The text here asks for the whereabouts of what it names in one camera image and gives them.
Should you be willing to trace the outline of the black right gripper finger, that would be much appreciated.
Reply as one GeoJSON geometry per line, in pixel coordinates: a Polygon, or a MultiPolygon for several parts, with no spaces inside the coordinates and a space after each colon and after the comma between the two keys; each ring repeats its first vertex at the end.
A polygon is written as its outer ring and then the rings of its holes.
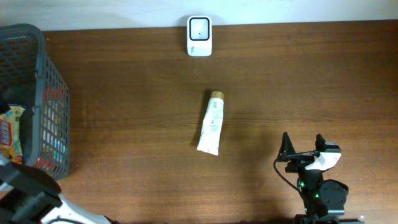
{"type": "Polygon", "coordinates": [[[323,136],[321,134],[317,134],[316,135],[316,141],[315,141],[315,148],[318,152],[324,152],[326,149],[325,146],[325,139],[323,138],[323,136]]]}
{"type": "Polygon", "coordinates": [[[282,143],[279,149],[279,153],[277,155],[277,161],[287,162],[290,160],[291,155],[295,154],[295,149],[290,140],[290,137],[287,132],[284,132],[282,135],[282,143]]]}

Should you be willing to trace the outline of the white tube with gold cap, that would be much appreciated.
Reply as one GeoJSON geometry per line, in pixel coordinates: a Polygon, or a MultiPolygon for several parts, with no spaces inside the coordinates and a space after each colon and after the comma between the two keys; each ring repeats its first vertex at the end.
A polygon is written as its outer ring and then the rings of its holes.
{"type": "Polygon", "coordinates": [[[217,156],[224,116],[224,93],[212,91],[203,118],[197,150],[217,156]]]}

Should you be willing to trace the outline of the yellow snack bag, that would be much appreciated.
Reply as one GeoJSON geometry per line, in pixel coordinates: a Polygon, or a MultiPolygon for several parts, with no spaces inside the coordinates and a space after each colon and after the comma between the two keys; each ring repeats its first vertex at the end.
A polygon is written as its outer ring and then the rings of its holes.
{"type": "Polygon", "coordinates": [[[25,108],[10,105],[10,110],[1,115],[1,154],[11,162],[22,164],[23,152],[19,136],[20,118],[25,108]]]}

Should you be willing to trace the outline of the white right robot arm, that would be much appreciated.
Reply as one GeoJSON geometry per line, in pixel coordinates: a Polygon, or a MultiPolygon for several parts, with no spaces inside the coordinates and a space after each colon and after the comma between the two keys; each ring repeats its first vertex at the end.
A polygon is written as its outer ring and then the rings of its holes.
{"type": "Polygon", "coordinates": [[[323,178],[341,157],[341,149],[335,142],[326,141],[317,134],[315,150],[296,152],[287,132],[282,135],[279,153],[273,162],[277,175],[296,190],[303,200],[304,214],[297,214],[293,222],[298,224],[361,223],[358,219],[342,219],[349,187],[337,180],[323,178]]]}

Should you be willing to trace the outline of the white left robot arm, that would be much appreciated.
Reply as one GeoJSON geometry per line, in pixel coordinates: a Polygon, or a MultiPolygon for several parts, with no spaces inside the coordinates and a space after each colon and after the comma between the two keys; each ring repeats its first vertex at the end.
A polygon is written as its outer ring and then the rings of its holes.
{"type": "Polygon", "coordinates": [[[1,183],[12,187],[1,198],[2,224],[115,224],[67,200],[46,172],[1,157],[1,183]]]}

